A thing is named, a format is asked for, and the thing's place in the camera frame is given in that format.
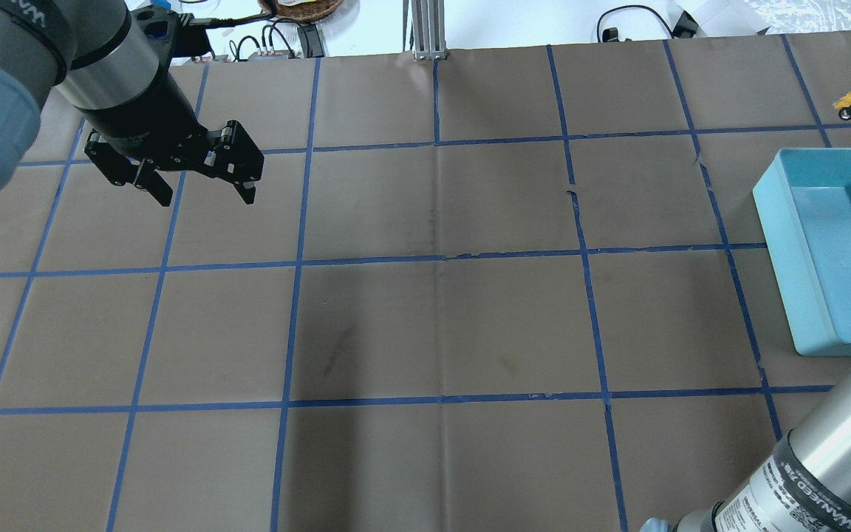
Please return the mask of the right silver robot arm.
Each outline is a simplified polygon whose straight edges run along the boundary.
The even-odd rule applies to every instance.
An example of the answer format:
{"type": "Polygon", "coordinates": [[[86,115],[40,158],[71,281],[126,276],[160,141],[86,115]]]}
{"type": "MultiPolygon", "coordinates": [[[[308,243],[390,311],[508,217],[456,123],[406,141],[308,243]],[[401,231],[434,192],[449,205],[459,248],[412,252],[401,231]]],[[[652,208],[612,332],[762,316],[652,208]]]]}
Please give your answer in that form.
{"type": "MultiPolygon", "coordinates": [[[[797,353],[851,356],[851,149],[780,149],[753,198],[797,353]]],[[[643,530],[851,531],[851,367],[729,498],[643,530]]]]}

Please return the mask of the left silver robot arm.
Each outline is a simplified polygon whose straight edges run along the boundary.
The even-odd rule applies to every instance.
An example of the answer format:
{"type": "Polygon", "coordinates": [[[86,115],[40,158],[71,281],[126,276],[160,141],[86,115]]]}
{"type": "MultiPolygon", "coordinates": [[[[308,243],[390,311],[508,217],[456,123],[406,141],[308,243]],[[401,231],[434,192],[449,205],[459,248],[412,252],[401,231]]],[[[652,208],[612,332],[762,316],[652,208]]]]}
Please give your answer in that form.
{"type": "Polygon", "coordinates": [[[54,89],[91,125],[84,151],[114,186],[131,185],[168,206],[164,171],[222,180],[256,201],[264,156],[239,121],[207,130],[172,78],[173,58],[202,56],[207,30],[270,19],[202,18],[164,4],[0,1],[0,190],[41,128],[54,89]]]}

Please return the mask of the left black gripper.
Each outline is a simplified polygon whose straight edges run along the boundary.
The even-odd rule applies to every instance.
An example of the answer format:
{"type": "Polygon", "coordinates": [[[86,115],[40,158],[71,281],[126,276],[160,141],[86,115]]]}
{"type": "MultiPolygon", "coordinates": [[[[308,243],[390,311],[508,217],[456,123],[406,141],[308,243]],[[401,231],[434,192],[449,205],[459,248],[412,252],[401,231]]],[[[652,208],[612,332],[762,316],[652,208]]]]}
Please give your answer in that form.
{"type": "Polygon", "coordinates": [[[264,170],[262,151],[236,119],[213,131],[199,126],[171,146],[154,147],[139,156],[125,154],[108,136],[92,129],[84,152],[112,185],[133,185],[164,208],[171,205],[174,192],[158,171],[193,171],[221,179],[233,185],[246,205],[253,205],[264,170]]]}

